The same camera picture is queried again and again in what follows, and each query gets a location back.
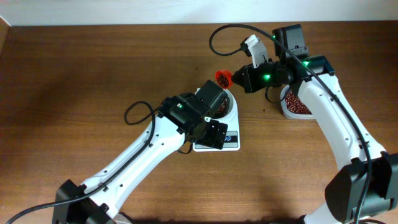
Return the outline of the orange measuring scoop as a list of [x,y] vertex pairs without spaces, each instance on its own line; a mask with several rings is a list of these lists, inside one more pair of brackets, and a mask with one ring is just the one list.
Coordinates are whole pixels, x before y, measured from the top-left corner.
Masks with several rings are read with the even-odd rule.
[[217,84],[223,89],[228,89],[233,85],[232,73],[229,70],[218,70],[215,73]]

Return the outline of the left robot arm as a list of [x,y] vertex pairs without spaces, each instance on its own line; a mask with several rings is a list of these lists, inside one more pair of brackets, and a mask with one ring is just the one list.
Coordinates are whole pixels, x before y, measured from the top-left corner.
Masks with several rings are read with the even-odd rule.
[[114,161],[80,185],[64,182],[52,223],[112,223],[132,191],[186,142],[222,150],[228,125],[215,115],[228,92],[208,80],[196,93],[167,97],[146,130]]

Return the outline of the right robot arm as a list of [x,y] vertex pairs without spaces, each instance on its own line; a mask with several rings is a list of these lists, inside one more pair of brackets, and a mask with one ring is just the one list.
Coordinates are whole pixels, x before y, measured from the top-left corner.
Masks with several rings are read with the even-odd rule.
[[345,98],[334,68],[323,55],[310,55],[300,25],[268,34],[277,61],[268,59],[254,28],[240,50],[252,58],[233,75],[246,93],[288,86],[310,110],[325,135],[338,173],[325,189],[325,203],[300,223],[361,223],[397,208],[397,155],[389,154],[364,127]]

